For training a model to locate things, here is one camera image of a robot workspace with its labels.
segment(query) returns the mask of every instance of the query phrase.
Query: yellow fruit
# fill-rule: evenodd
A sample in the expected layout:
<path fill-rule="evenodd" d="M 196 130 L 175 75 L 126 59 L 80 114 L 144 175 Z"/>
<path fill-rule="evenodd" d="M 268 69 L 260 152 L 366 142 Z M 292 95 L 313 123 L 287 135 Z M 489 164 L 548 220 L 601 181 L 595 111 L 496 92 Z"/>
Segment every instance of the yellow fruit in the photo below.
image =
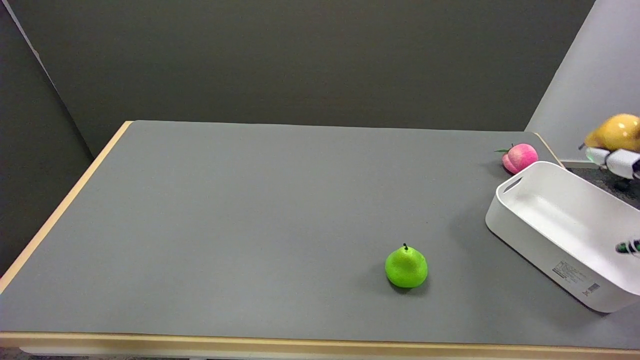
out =
<path fill-rule="evenodd" d="M 631 114 L 612 116 L 587 135 L 584 145 L 609 151 L 626 149 L 640 152 L 640 118 Z"/>

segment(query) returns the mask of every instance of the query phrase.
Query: table surface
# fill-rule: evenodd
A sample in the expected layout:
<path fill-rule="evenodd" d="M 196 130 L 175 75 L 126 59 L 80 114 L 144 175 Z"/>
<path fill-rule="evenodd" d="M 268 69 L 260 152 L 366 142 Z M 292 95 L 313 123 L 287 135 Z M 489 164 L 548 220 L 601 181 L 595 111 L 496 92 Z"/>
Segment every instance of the table surface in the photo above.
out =
<path fill-rule="evenodd" d="M 487 229 L 533 133 L 134 122 L 0 295 L 0 331 L 640 347 Z M 403 242 L 423 286 L 387 281 Z"/>

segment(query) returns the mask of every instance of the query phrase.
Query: label sticker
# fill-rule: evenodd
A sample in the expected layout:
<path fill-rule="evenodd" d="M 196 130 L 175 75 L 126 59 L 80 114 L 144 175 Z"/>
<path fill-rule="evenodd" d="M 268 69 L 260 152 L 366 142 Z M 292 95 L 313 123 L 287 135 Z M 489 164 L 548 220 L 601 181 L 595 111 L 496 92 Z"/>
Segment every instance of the label sticker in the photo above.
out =
<path fill-rule="evenodd" d="M 566 261 L 560 261 L 552 270 L 563 278 L 569 286 L 580 291 L 586 297 L 600 288 L 600 285 L 595 283 L 592 278 L 584 275 L 580 270 L 574 268 Z"/>

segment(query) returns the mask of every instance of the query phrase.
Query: white plastic bin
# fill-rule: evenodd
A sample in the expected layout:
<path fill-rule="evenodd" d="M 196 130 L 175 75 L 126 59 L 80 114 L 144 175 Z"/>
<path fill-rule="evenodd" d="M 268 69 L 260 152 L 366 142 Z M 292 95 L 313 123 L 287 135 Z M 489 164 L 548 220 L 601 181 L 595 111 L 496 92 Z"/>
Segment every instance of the white plastic bin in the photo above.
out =
<path fill-rule="evenodd" d="M 640 258 L 616 244 L 640 238 L 640 211 L 562 167 L 533 163 L 496 189 L 486 225 L 591 309 L 640 300 Z"/>

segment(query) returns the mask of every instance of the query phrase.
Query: white wall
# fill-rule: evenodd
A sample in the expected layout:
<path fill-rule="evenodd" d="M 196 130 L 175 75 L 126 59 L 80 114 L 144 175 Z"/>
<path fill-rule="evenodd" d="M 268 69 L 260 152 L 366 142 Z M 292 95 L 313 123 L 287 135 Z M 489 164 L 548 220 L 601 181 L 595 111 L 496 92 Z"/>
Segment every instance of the white wall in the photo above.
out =
<path fill-rule="evenodd" d="M 586 161 L 578 146 L 606 118 L 640 115 L 640 1 L 597 0 L 533 114 L 562 161 Z"/>

